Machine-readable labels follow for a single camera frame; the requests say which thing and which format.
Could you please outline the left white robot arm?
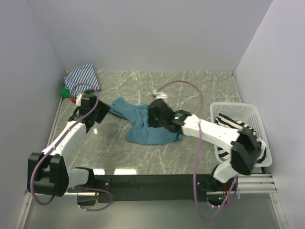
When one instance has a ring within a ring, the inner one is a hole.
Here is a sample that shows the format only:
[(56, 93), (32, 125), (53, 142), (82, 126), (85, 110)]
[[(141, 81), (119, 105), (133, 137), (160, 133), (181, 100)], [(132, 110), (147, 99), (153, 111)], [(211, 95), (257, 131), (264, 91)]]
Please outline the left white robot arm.
[(95, 187), (94, 172), (90, 168), (68, 170), (65, 161), (72, 150), (95, 123), (101, 123), (110, 107), (93, 94), (80, 94), (76, 109), (64, 130), (42, 152), (28, 158), (28, 184), (31, 193), (61, 197), (72, 187), (89, 192)]

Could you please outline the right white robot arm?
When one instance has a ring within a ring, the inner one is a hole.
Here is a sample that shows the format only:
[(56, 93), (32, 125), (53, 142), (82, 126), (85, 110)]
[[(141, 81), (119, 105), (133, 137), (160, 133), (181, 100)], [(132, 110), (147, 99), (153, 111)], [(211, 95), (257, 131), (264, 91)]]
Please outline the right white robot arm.
[(184, 110), (175, 112), (163, 99), (156, 99), (148, 106), (148, 125), (164, 127), (172, 133), (197, 137), (230, 154), (230, 157), (218, 164), (203, 182), (203, 187), (209, 191), (221, 190), (228, 181), (232, 181), (239, 174), (250, 175), (261, 153), (261, 147), (250, 129), (222, 127)]

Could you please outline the teal blue tank top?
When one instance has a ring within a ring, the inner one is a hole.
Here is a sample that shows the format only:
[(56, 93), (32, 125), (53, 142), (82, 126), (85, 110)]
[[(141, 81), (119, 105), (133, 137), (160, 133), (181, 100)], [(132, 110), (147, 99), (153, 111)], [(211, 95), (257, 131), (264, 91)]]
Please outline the teal blue tank top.
[(132, 127), (127, 131), (125, 139), (140, 145), (166, 145), (181, 142), (183, 136), (172, 133), (164, 127), (148, 126), (148, 105), (133, 105), (119, 97), (109, 104), (109, 112), (128, 120)]

